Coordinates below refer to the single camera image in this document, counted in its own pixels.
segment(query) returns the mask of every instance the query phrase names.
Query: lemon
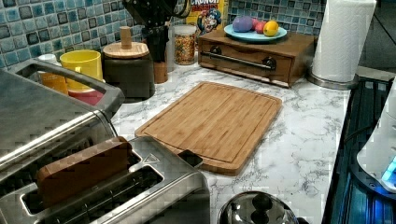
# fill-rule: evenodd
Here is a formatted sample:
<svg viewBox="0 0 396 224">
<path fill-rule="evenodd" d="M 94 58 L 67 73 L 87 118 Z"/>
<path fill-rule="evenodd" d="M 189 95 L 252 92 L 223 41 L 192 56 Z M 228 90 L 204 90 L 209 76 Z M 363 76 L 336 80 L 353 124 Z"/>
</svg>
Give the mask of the lemon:
<svg viewBox="0 0 396 224">
<path fill-rule="evenodd" d="M 268 21 L 265 23 L 262 31 L 266 36 L 274 36 L 277 34 L 277 29 L 279 29 L 279 24 L 276 21 Z"/>
</svg>

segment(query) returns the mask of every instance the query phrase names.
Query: marble countertop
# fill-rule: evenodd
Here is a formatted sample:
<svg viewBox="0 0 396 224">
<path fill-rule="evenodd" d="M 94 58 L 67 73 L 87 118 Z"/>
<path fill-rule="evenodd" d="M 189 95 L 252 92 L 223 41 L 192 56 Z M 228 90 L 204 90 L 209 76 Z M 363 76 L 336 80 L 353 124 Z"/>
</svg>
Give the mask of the marble countertop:
<svg viewBox="0 0 396 224">
<path fill-rule="evenodd" d="M 120 136 L 134 131 L 198 85 L 212 81 L 280 98 L 282 108 L 238 176 L 205 172 L 211 197 L 211 223 L 235 194 L 260 190 L 285 202 L 297 217 L 321 223 L 335 163 L 349 91 L 324 89 L 301 78 L 291 89 L 205 69 L 178 66 L 156 85 L 147 101 L 124 104 L 112 123 Z"/>
</svg>

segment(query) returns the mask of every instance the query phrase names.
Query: yellow mug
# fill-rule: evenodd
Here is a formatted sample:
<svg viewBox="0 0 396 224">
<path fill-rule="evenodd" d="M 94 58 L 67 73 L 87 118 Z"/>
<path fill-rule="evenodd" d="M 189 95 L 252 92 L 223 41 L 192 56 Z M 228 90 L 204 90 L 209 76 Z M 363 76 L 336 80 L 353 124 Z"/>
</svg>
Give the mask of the yellow mug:
<svg viewBox="0 0 396 224">
<path fill-rule="evenodd" d="M 101 54 L 90 49 L 67 52 L 60 57 L 62 67 L 74 70 L 89 77 L 103 81 Z M 89 91 L 90 87 L 75 80 L 66 79 L 70 91 Z"/>
</svg>

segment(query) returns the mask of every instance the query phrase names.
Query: stovetop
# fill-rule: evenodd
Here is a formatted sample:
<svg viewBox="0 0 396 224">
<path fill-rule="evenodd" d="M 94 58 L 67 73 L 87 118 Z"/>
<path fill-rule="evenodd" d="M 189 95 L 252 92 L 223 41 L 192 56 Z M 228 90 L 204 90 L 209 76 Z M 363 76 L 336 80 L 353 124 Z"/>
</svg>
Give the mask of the stovetop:
<svg viewBox="0 0 396 224">
<path fill-rule="evenodd" d="M 351 91 L 322 223 L 396 223 L 396 195 L 381 194 L 354 164 L 377 124 L 391 82 L 361 77 Z"/>
</svg>

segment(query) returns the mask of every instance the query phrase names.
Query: paper towel roll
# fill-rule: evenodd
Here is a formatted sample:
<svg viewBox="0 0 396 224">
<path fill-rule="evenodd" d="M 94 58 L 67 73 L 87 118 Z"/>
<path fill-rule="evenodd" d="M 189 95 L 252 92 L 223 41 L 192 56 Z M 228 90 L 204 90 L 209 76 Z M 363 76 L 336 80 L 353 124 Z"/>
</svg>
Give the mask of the paper towel roll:
<svg viewBox="0 0 396 224">
<path fill-rule="evenodd" d="M 375 0 L 328 0 L 313 60 L 313 75 L 353 80 L 375 10 Z"/>
</svg>

